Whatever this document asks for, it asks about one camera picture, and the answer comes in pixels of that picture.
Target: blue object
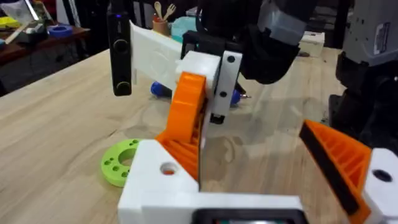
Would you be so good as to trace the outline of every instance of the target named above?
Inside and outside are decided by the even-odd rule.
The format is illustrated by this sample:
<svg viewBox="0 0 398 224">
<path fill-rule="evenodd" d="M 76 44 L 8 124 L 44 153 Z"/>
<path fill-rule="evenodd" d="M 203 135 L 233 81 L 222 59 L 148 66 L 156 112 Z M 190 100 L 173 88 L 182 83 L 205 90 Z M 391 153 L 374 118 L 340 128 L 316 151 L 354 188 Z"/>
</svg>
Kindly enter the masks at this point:
<svg viewBox="0 0 398 224">
<path fill-rule="evenodd" d="M 188 30 L 197 31 L 194 17 L 179 17 L 172 24 L 172 38 L 182 43 L 182 35 Z"/>
<path fill-rule="evenodd" d="M 241 94 L 238 91 L 234 90 L 234 92 L 232 93 L 231 105 L 238 104 L 239 101 L 241 101 Z"/>
<path fill-rule="evenodd" d="M 6 46 L 6 42 L 3 39 L 0 39 L 0 50 Z"/>
<path fill-rule="evenodd" d="M 72 27 L 65 25 L 51 26 L 47 28 L 50 36 L 60 38 L 72 35 Z"/>
<path fill-rule="evenodd" d="M 158 82 L 152 83 L 152 85 L 150 86 L 150 92 L 157 97 L 172 97 L 173 95 L 171 89 L 163 86 Z M 231 105 L 238 104 L 239 101 L 241 101 L 241 94 L 238 91 L 234 90 L 232 94 Z"/>
<path fill-rule="evenodd" d="M 158 97 L 172 97 L 173 95 L 171 89 L 167 88 L 166 86 L 163 86 L 158 82 L 152 83 L 152 85 L 150 86 L 150 92 Z"/>
</svg>

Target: wooden utensil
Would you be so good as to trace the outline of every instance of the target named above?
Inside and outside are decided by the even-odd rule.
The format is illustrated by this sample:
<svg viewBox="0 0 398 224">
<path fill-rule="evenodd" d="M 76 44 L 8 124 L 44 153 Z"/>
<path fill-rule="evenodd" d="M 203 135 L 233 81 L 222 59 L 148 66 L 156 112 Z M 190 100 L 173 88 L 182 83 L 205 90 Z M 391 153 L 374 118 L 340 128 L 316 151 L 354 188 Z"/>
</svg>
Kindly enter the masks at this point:
<svg viewBox="0 0 398 224">
<path fill-rule="evenodd" d="M 166 15 L 164 15 L 164 17 L 163 17 L 163 20 L 164 20 L 164 21 L 166 21 L 167 18 L 168 18 L 169 16 L 171 16 L 171 15 L 175 12 L 175 8 L 176 8 L 176 7 L 175 7 L 174 4 L 169 5 L 169 7 L 167 8 Z"/>
<path fill-rule="evenodd" d="M 154 7 L 155 7 L 155 10 L 156 10 L 157 15 L 159 16 L 159 19 L 162 20 L 162 21 L 164 21 L 164 20 L 163 20 L 163 17 L 162 17 L 162 5 L 161 5 L 161 3 L 158 2 L 158 1 L 156 1 L 155 4 L 154 4 Z"/>
</svg>

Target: teal container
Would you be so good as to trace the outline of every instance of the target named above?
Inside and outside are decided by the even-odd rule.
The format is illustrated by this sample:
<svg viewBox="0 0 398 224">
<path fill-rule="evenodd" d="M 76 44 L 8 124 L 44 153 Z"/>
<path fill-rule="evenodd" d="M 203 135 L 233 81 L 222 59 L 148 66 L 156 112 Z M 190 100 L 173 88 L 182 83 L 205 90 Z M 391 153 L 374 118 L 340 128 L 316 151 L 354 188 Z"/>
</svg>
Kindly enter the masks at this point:
<svg viewBox="0 0 398 224">
<path fill-rule="evenodd" d="M 197 31 L 194 17 L 179 17 L 172 24 L 172 38 L 182 43 L 182 35 L 188 30 Z"/>
</svg>

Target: wooden table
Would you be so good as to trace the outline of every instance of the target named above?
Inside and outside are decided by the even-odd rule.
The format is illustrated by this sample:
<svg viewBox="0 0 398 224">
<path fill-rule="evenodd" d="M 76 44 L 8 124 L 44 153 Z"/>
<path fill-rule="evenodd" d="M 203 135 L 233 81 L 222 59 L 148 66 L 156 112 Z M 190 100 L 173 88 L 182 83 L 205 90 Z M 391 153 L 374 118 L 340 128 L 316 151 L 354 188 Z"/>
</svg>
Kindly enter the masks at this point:
<svg viewBox="0 0 398 224">
<path fill-rule="evenodd" d="M 0 50 L 0 65 L 4 65 L 5 63 L 29 55 L 32 52 L 35 52 L 36 50 L 48 47 L 54 47 L 61 44 L 67 44 L 73 42 L 76 39 L 84 38 L 88 35 L 90 31 L 89 29 L 84 29 L 80 27 L 72 27 L 72 28 L 73 28 L 73 34 L 71 36 L 64 38 L 54 38 L 49 36 L 46 40 L 41 41 L 35 47 L 32 48 L 22 47 L 19 44 L 17 44 L 16 41 L 14 40 L 9 45 L 7 45 L 3 50 Z M 11 35 L 11 33 L 3 32 L 0 33 L 0 38 L 5 40 L 9 35 Z"/>
<path fill-rule="evenodd" d="M 339 51 L 297 58 L 281 81 L 241 80 L 253 98 L 211 125 L 203 154 L 205 191 L 300 195 L 310 223 L 341 223 L 330 188 L 298 138 L 304 118 L 328 116 Z M 0 223 L 117 223 L 121 189 L 100 160 L 127 138 L 153 138 L 169 100 L 153 97 L 139 76 L 133 96 L 112 92 L 105 51 L 0 98 Z"/>
</svg>

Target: blue tape roll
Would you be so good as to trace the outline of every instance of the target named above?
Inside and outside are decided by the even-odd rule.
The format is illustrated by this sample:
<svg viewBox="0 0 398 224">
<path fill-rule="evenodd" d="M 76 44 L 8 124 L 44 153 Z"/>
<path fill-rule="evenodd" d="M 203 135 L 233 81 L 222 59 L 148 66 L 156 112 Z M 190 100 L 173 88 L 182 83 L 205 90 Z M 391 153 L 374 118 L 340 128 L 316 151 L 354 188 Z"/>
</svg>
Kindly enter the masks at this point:
<svg viewBox="0 0 398 224">
<path fill-rule="evenodd" d="M 52 37 L 68 37 L 72 35 L 72 27 L 71 26 L 64 26 L 64 25 L 57 25 L 47 28 L 50 36 Z"/>
</svg>

